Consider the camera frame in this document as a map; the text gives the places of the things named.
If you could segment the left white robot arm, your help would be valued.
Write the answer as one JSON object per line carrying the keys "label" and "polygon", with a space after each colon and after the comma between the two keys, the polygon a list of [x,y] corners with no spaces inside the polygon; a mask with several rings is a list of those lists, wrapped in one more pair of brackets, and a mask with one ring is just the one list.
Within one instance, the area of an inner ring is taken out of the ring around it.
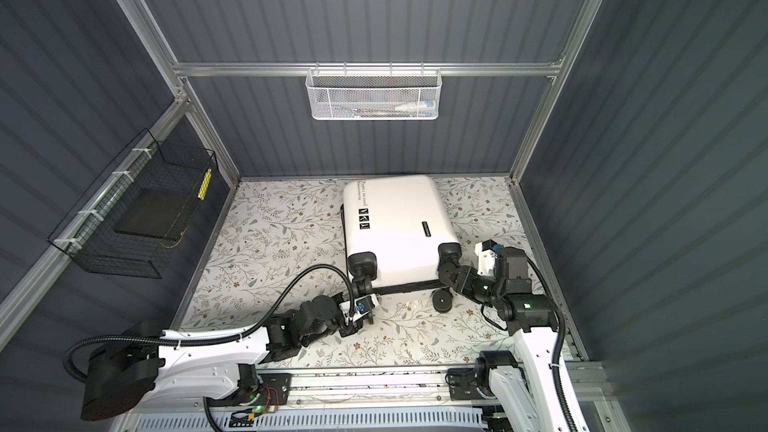
{"label": "left white robot arm", "polygon": [[293,358],[334,333],[352,335],[377,305],[376,296],[354,301],[318,296],[271,316],[253,333],[245,328],[182,333],[140,323],[90,354],[80,417],[105,420],[158,400],[264,401],[256,365]]}

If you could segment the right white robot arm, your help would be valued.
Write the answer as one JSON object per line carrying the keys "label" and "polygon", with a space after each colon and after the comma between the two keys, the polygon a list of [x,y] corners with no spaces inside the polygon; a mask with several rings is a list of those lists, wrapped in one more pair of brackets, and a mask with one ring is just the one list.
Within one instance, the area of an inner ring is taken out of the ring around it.
{"label": "right white robot arm", "polygon": [[480,352],[472,368],[448,370],[451,398],[498,401],[513,431],[587,431],[562,357],[565,316],[532,259],[498,256],[489,276],[450,260],[438,275],[453,292],[493,308],[510,338],[505,350]]}

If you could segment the white hard-shell suitcase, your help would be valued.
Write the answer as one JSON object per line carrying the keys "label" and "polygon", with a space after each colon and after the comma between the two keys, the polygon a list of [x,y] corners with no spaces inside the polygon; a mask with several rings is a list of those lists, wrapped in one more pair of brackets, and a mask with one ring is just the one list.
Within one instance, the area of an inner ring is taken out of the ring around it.
{"label": "white hard-shell suitcase", "polygon": [[358,296],[418,297],[443,286],[439,247],[461,245],[426,175],[362,179],[343,189],[347,270]]}

